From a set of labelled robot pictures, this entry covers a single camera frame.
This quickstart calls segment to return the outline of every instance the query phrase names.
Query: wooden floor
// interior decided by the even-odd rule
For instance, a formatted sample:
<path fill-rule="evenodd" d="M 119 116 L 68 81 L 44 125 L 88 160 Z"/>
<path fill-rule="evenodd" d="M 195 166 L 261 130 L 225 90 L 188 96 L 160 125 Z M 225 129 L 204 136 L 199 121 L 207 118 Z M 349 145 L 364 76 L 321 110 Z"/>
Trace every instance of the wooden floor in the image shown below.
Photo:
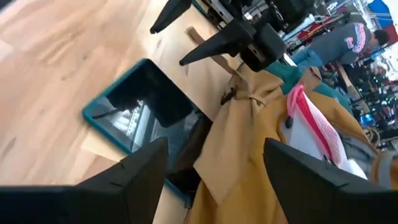
<path fill-rule="evenodd" d="M 150 35 L 165 2 L 17 0 L 0 13 L 1 185 L 75 184 L 114 164 L 89 152 L 101 146 L 87 145 L 81 109 L 144 57 L 214 118 L 229 74 L 211 59 L 178 61 L 195 47 L 188 26 L 215 30 L 190 9 Z"/>

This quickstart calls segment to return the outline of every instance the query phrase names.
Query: teal fabric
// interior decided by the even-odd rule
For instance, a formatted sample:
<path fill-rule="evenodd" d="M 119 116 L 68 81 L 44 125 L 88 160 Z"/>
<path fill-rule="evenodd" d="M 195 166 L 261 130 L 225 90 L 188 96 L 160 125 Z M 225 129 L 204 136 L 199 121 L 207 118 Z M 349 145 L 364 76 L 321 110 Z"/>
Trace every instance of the teal fabric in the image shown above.
<path fill-rule="evenodd" d="M 284 85 L 281 86 L 281 89 L 285 95 L 289 93 L 289 91 L 297 84 L 297 82 L 299 82 L 301 76 L 303 75 L 298 67 L 284 65 L 279 62 L 271 64 L 268 68 L 266 68 L 266 71 L 271 72 L 283 80 Z M 347 97 L 343 96 L 341 93 L 332 89 L 325 83 L 319 84 L 314 91 L 336 99 L 349 113 L 353 114 Z"/>

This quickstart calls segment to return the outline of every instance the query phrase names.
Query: black plastic clip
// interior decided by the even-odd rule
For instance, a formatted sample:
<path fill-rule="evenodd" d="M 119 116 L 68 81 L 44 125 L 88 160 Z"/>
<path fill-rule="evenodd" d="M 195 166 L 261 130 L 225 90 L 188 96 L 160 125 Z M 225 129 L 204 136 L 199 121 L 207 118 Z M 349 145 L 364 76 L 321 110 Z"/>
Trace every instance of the black plastic clip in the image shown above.
<path fill-rule="evenodd" d="M 326 155 L 323 155 L 323 160 L 329 164 L 331 164 L 332 166 L 337 167 L 336 163 L 333 161 L 333 159 L 328 158 Z"/>
<path fill-rule="evenodd" d="M 226 104 L 229 100 L 236 96 L 236 90 L 231 88 L 231 91 L 227 94 L 224 93 L 223 97 L 221 97 L 221 105 Z"/>
<path fill-rule="evenodd" d="M 285 121 L 285 127 L 291 128 L 292 126 L 293 126 L 293 118 L 291 116 L 288 116 Z"/>

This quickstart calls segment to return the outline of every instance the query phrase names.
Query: blue sign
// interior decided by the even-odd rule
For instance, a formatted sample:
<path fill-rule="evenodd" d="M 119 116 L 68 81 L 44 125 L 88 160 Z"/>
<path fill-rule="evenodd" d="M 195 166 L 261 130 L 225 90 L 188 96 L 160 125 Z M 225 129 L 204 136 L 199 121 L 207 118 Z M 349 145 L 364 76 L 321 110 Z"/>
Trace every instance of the blue sign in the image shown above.
<path fill-rule="evenodd" d="M 390 10 L 382 0 L 374 0 L 372 3 L 368 4 L 368 8 L 375 14 L 382 14 L 382 16 L 377 16 L 377 21 L 381 28 L 384 29 L 393 23 Z"/>

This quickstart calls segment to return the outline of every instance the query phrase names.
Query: gray sweatshirt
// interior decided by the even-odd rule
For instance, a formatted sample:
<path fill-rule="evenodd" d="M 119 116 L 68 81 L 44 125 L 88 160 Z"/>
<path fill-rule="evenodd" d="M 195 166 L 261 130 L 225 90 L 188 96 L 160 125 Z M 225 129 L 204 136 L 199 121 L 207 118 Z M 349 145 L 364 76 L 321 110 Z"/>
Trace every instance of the gray sweatshirt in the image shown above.
<path fill-rule="evenodd" d="M 368 49 L 371 34 L 364 24 L 349 23 L 314 39 L 310 49 L 318 54 L 324 65 L 334 61 L 351 64 Z"/>

